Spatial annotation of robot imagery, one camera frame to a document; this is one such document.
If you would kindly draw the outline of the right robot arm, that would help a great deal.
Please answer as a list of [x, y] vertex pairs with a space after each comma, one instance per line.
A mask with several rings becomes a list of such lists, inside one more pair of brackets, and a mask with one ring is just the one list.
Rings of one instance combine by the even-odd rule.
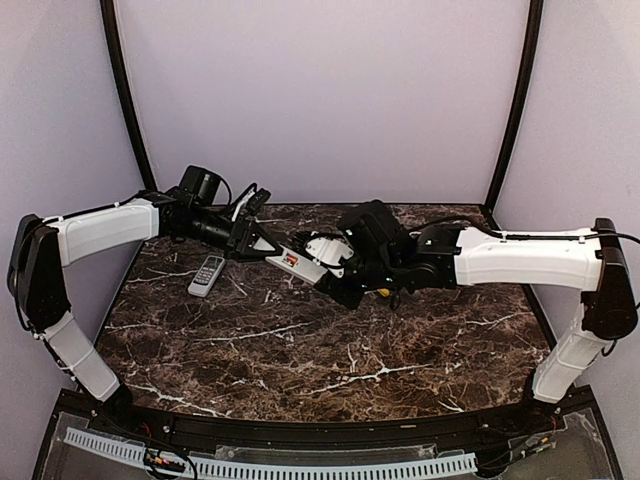
[[521, 434], [534, 432], [571, 384], [608, 345], [638, 324], [622, 234], [599, 218], [591, 228], [565, 232], [509, 232], [463, 216], [408, 229], [379, 200], [346, 212], [335, 234], [314, 233], [304, 243], [327, 269], [318, 289], [356, 308], [367, 291], [413, 293], [491, 283], [573, 288], [580, 302], [571, 327], [536, 368], [531, 396], [510, 413]]

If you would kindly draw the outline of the black frame post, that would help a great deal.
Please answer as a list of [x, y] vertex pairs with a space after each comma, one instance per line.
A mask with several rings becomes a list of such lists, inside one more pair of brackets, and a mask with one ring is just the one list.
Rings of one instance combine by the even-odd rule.
[[151, 163], [140, 128], [132, 90], [129, 83], [127, 67], [125, 64], [125, 57], [118, 28], [116, 2], [113, 0], [100, 0], [99, 5], [114, 84], [136, 166], [144, 187], [146, 189], [155, 190], [157, 188], [157, 183], [152, 172]]
[[543, 0], [530, 0], [521, 57], [504, 130], [488, 192], [483, 207], [492, 215], [506, 179], [524, 113], [542, 25]]

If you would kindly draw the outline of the black front rail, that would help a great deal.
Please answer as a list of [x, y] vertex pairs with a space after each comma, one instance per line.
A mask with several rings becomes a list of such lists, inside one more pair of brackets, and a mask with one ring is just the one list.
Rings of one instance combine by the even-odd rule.
[[510, 440], [547, 431], [561, 432], [569, 415], [599, 407], [589, 387], [572, 389], [557, 406], [517, 403], [435, 417], [403, 420], [287, 423], [232, 420], [171, 413], [140, 406], [129, 408], [129, 419], [151, 429], [151, 440], [177, 449], [212, 452], [223, 445], [320, 450], [404, 447], [434, 444], [439, 450], [493, 451]]

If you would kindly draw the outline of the grey remote control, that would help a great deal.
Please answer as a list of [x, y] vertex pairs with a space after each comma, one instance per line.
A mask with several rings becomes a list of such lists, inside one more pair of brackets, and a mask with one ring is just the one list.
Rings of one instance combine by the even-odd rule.
[[189, 284], [188, 293], [199, 298], [206, 297], [212, 290], [225, 265], [226, 260], [223, 257], [207, 256]]

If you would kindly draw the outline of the left black frame post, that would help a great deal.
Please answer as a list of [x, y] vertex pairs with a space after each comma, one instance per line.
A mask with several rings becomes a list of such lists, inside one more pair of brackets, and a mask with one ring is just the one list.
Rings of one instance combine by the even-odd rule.
[[129, 83], [127, 67], [125, 64], [125, 57], [118, 28], [116, 2], [113, 0], [100, 0], [99, 5], [114, 84], [136, 166], [144, 187], [146, 189], [155, 190], [157, 188], [157, 183], [152, 172], [151, 163], [140, 128], [132, 90]]

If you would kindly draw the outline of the white slim remote control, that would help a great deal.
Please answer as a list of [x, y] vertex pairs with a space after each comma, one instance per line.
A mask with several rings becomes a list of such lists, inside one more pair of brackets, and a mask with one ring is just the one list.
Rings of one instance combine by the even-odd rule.
[[[285, 254], [293, 254], [298, 258], [298, 263], [295, 267], [291, 268], [283, 263], [282, 259]], [[301, 254], [286, 247], [282, 248], [282, 252], [279, 256], [269, 257], [266, 259], [266, 262], [311, 285], [315, 285], [319, 282], [322, 275], [327, 271], [326, 268], [317, 265], [312, 260], [307, 259]]]

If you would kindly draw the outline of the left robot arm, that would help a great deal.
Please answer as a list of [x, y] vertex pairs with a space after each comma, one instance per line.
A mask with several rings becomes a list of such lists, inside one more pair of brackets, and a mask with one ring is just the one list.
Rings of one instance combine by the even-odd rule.
[[160, 237], [192, 239], [236, 260], [255, 261], [282, 247], [253, 221], [270, 194], [250, 185], [238, 200], [214, 209], [224, 180], [198, 166], [187, 167], [166, 192], [141, 190], [133, 197], [57, 217], [24, 216], [18, 225], [7, 273], [8, 290], [21, 327], [36, 336], [95, 400], [105, 403], [103, 421], [120, 436], [141, 427], [129, 394], [76, 321], [65, 270], [96, 254]]

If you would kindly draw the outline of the yellow handled screwdriver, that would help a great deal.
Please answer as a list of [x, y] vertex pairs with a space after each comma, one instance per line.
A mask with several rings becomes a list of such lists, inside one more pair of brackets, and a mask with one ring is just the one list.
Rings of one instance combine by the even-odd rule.
[[399, 308], [401, 303], [399, 290], [396, 288], [379, 288], [376, 293], [382, 298], [388, 301], [391, 310], [395, 311]]

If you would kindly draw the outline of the right black frame post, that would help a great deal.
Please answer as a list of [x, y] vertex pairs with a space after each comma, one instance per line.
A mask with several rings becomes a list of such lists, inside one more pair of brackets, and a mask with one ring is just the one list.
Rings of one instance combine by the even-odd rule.
[[530, 0], [521, 57], [504, 130], [488, 192], [483, 207], [492, 215], [506, 179], [524, 113], [542, 25], [543, 0]]

